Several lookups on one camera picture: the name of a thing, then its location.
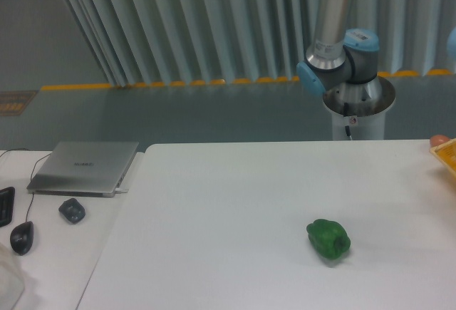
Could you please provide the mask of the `white striped sleeve forearm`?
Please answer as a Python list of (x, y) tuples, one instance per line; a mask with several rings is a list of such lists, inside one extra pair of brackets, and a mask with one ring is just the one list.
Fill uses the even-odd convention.
[(1, 309), (13, 309), (25, 289), (18, 259), (1, 244)]

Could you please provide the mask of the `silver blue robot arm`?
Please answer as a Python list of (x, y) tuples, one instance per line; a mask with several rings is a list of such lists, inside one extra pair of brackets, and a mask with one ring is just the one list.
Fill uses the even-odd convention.
[(455, 0), (318, 0), (310, 46), (296, 72), (322, 95), (379, 73), (455, 70)]

